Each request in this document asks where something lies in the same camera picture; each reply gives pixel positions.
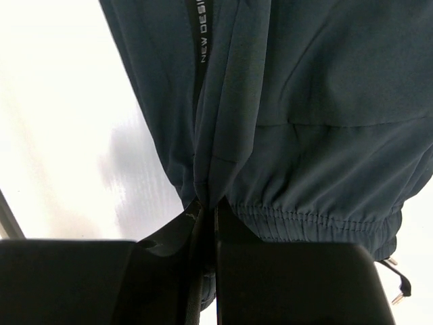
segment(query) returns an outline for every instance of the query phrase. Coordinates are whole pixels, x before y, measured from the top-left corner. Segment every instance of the black object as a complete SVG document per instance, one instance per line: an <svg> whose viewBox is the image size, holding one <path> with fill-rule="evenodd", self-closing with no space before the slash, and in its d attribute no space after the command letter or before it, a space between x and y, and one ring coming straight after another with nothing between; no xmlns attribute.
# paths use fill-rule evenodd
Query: black object
<svg viewBox="0 0 433 325"><path fill-rule="evenodd" d="M197 201L141 242L0 243L0 324L198 324L215 267L219 324L393 324L351 244L265 243Z"/></svg>

